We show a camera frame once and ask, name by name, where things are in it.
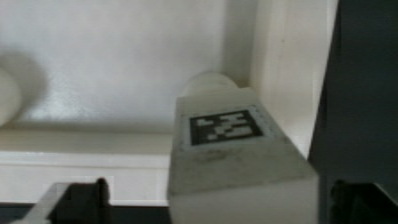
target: white surface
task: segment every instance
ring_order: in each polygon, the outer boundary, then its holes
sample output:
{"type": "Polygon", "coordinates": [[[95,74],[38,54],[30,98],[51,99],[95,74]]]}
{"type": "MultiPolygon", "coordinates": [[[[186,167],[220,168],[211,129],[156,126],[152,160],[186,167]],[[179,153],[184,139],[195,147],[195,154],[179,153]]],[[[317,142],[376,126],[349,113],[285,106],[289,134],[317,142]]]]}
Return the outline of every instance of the white surface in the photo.
{"type": "Polygon", "coordinates": [[[170,141],[170,135],[0,131],[0,202],[35,203],[53,183],[104,177],[111,204],[166,205],[170,141]]]}
{"type": "Polygon", "coordinates": [[[337,0],[259,1],[250,86],[308,155],[337,0]]]}
{"type": "Polygon", "coordinates": [[[21,91],[8,73],[0,68],[0,127],[21,107],[21,91]]]}
{"type": "Polygon", "coordinates": [[[255,0],[0,0],[0,10],[30,101],[15,127],[168,133],[189,77],[227,70],[246,83],[255,0]]]}
{"type": "MultiPolygon", "coordinates": [[[[250,85],[305,155],[335,0],[259,2],[250,85]]],[[[255,0],[0,0],[0,66],[24,101],[8,127],[168,133],[188,79],[216,71],[246,84],[255,6],[255,0]]],[[[51,135],[28,135],[0,146],[0,201],[37,202],[54,182],[104,176],[115,204],[165,205],[165,155],[125,156],[127,145],[106,148],[102,135],[63,135],[58,145],[51,135]],[[45,144],[21,140],[37,138],[45,144]]]]}
{"type": "Polygon", "coordinates": [[[173,224],[316,224],[317,180],[307,178],[181,196],[170,204],[173,224]]]}

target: white block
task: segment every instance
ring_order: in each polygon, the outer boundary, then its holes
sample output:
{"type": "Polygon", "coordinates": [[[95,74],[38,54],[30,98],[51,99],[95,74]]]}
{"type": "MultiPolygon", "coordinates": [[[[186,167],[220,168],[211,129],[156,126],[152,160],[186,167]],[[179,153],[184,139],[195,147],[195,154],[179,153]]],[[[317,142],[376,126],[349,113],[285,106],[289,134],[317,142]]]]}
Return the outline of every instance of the white block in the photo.
{"type": "Polygon", "coordinates": [[[250,87],[308,155],[337,0],[260,0],[250,87]]]}
{"type": "Polygon", "coordinates": [[[211,97],[179,98],[175,117],[168,176],[172,223],[314,224],[316,172],[250,89],[218,92],[211,97]],[[234,112],[241,113],[241,120],[253,120],[246,129],[257,128],[259,132],[241,138],[234,135],[216,141],[202,140],[207,129],[189,126],[189,120],[202,116],[216,120],[234,112]]]}

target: dark panel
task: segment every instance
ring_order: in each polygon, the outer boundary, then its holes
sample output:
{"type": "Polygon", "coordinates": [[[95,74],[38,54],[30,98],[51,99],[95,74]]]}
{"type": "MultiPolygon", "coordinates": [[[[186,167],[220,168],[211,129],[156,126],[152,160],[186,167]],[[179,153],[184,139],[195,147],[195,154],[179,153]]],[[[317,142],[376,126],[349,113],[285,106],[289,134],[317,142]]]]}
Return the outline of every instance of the dark panel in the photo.
{"type": "MultiPolygon", "coordinates": [[[[31,204],[0,204],[0,224],[21,219],[31,204]]],[[[111,224],[170,224],[166,207],[111,207],[111,224]]]]}
{"type": "Polygon", "coordinates": [[[340,0],[308,161],[330,187],[398,180],[398,1],[340,0]]]}

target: white sphere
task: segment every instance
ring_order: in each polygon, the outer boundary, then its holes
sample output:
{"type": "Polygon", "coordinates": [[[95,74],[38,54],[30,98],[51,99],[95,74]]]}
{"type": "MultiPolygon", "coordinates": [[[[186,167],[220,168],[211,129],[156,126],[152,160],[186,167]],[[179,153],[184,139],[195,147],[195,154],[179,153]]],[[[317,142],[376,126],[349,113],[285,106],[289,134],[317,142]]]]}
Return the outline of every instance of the white sphere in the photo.
{"type": "Polygon", "coordinates": [[[0,68],[0,126],[6,123],[21,107],[21,91],[8,73],[0,68]]]}

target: white wall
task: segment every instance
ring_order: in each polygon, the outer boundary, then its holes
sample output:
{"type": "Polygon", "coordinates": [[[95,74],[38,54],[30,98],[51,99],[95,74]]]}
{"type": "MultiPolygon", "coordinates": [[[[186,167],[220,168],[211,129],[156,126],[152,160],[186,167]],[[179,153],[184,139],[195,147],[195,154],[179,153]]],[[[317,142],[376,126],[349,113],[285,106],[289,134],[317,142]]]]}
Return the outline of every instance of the white wall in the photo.
{"type": "Polygon", "coordinates": [[[337,0],[259,1],[250,85],[308,154],[337,0]]]}
{"type": "Polygon", "coordinates": [[[191,76],[246,84],[257,0],[0,0],[15,127],[170,133],[191,76]]]}

